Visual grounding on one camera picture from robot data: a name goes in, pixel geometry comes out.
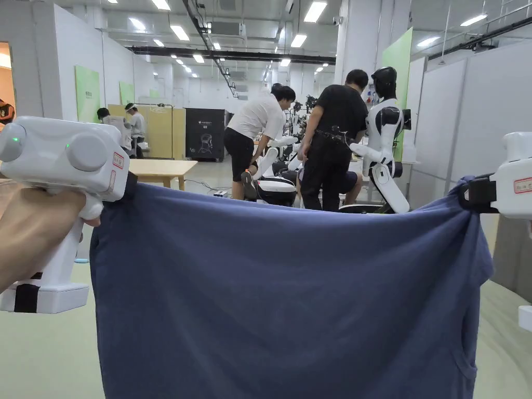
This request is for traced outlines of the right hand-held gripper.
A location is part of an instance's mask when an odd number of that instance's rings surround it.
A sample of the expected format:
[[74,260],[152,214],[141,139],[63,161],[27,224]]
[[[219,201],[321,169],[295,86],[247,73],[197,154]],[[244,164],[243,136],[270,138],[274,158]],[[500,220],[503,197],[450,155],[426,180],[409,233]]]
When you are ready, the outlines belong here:
[[459,188],[459,204],[479,214],[497,214],[493,261],[496,284],[531,301],[531,133],[503,138],[507,159],[493,174]]

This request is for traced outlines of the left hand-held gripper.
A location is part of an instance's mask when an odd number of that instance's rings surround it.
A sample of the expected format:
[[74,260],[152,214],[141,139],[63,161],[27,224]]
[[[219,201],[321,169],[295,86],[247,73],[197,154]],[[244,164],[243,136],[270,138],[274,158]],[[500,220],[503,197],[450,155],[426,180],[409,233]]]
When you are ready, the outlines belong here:
[[86,204],[62,242],[30,279],[1,295],[1,310],[55,314],[86,304],[89,288],[71,282],[84,221],[98,218],[104,202],[123,198],[136,184],[121,133],[105,124],[19,116],[1,132],[1,173],[49,194],[77,190]]

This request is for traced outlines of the person's left hand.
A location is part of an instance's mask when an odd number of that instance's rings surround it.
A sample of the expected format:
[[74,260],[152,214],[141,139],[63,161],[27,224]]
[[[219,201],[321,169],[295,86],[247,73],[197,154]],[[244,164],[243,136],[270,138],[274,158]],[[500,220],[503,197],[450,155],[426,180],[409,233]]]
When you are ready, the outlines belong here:
[[84,193],[1,184],[1,292],[42,269],[85,205]]

